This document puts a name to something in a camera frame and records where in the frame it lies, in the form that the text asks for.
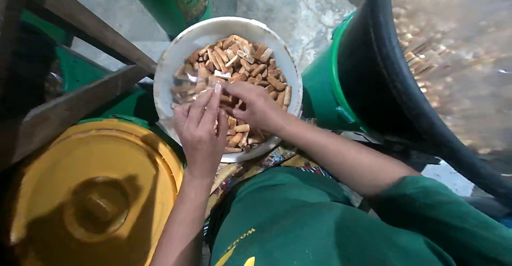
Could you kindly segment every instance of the white plastic basin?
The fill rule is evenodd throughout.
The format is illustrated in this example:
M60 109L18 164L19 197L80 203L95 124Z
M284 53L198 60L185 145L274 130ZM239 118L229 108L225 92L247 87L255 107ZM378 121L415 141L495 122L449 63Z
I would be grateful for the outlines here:
M240 17L212 18L185 29L171 43L169 48L158 60L155 73L154 99L158 117L169 118L174 115L170 107L173 101L170 88L174 86L173 74L191 53L199 47L205 47L217 40L237 34L250 42L264 43L273 50L276 64L283 70L286 82L292 87L291 104L288 113L299 116L302 106L302 78L297 73L293 59L285 46L284 41L265 24ZM181 145L181 142L173 129L164 125L163 130ZM253 148L250 152L230 153L222 156L221 162L232 163L251 159L272 150L281 141L278 137L272 137L265 143Z

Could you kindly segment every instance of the yellow bucket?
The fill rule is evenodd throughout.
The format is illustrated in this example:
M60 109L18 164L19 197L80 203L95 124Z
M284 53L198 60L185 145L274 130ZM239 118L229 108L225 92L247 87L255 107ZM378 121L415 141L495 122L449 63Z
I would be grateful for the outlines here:
M22 265L149 265L183 178L153 132L73 126L22 171L9 242Z

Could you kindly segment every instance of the concrete floor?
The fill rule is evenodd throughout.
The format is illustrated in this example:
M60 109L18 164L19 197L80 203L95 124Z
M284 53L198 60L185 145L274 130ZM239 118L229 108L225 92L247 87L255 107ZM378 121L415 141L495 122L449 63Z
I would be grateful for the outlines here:
M170 44L166 33L138 0L78 1L155 61ZM300 73L329 46L331 31L343 17L364 0L209 1L214 17L239 16L267 24L286 42ZM80 39L75 38L72 49L111 70L124 66ZM446 163L428 165L423 174L438 179L462 196L469 196L474 187Z

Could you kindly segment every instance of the wooden plank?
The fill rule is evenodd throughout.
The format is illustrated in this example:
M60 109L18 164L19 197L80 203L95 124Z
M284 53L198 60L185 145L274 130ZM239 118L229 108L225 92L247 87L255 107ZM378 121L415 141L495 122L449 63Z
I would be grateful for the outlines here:
M77 0L28 0L27 8L48 22L127 64L155 73L156 62Z
M126 66L103 79L32 109L23 118L2 122L0 170L47 144L148 74L140 66Z
M0 0L0 97L7 80L11 52L16 43L19 16L25 0Z

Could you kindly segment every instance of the green shirt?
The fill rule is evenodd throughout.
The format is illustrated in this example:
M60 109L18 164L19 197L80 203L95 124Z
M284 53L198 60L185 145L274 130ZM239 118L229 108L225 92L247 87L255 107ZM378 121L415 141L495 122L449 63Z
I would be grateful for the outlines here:
M409 176L375 197L382 220L324 176L277 167L212 215L214 265L512 265L512 232L443 184Z

